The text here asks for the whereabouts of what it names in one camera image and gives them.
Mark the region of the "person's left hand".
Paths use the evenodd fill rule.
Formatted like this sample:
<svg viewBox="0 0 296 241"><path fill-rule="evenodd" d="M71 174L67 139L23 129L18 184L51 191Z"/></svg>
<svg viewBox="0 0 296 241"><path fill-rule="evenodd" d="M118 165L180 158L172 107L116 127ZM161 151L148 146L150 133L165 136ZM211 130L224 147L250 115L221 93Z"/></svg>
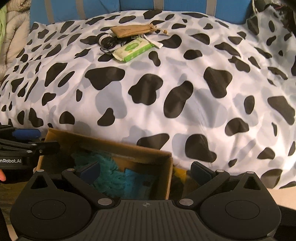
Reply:
<svg viewBox="0 0 296 241"><path fill-rule="evenodd" d="M2 170L0 170L0 181L4 182L6 180L6 176Z"/></svg>

